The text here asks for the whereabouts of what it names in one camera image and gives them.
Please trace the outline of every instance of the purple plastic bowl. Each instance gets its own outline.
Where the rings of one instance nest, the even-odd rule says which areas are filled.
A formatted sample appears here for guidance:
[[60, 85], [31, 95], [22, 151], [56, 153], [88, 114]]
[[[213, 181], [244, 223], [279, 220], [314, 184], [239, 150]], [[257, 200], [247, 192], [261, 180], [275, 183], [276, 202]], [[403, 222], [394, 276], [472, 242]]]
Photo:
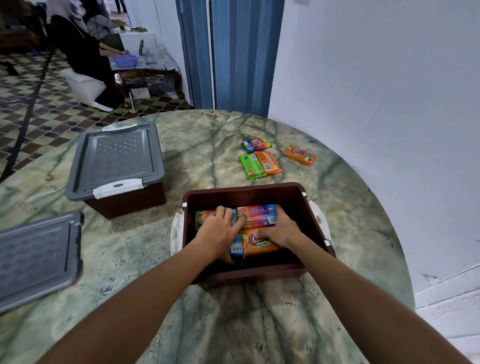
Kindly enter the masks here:
[[120, 68], [133, 68], [138, 64], [138, 57], [131, 54], [116, 56], [113, 60]]

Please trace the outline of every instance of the green soap package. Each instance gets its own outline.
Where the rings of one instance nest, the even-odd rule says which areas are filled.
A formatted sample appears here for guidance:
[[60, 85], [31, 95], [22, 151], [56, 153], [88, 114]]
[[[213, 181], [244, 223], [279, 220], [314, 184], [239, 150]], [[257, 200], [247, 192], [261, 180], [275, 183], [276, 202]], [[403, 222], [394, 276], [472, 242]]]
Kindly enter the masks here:
[[255, 154], [240, 156], [239, 159], [245, 168], [245, 173], [247, 173], [247, 180], [266, 176], [266, 173]]

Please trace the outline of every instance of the perforated lid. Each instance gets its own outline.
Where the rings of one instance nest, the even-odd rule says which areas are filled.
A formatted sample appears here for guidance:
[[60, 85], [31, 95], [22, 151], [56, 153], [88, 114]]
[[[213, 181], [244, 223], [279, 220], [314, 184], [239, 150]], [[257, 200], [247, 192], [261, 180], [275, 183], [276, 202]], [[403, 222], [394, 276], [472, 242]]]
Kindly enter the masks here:
[[75, 280], [82, 223], [72, 211], [0, 232], [0, 312]]
[[95, 188], [130, 179], [142, 179], [146, 186], [162, 181], [164, 174], [155, 123], [117, 123], [80, 135], [65, 195], [86, 200], [94, 198]]

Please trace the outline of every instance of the green marble tabletop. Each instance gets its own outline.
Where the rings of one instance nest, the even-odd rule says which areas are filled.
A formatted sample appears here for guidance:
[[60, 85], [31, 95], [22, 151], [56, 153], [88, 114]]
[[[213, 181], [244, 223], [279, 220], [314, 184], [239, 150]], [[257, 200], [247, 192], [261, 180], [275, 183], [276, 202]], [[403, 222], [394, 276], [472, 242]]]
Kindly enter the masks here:
[[[170, 227], [188, 190], [299, 182], [324, 212], [338, 259], [414, 309], [407, 264], [375, 195], [337, 154], [269, 119], [211, 110], [165, 112], [155, 121], [167, 203], [106, 220], [63, 196], [76, 142], [55, 148], [0, 184], [0, 230], [78, 209], [84, 270], [72, 286], [0, 316], [0, 364], [34, 363], [89, 312], [170, 256]], [[283, 172], [247, 180], [241, 141], [265, 137]], [[311, 167], [283, 156], [316, 153]], [[204, 291], [175, 302], [140, 363], [366, 362], [309, 274]]]

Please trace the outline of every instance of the white chair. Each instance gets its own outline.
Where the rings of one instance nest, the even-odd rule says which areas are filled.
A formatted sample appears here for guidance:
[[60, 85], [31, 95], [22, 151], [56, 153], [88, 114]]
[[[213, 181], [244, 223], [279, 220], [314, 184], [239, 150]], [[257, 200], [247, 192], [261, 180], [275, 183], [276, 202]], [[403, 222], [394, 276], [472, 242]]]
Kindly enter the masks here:
[[90, 76], [85, 76], [84, 74], [79, 74], [71, 68], [62, 70], [60, 74], [68, 82], [78, 101], [106, 112], [111, 112], [113, 110], [112, 108], [108, 108], [95, 102], [95, 99], [106, 88], [103, 81], [99, 81]]

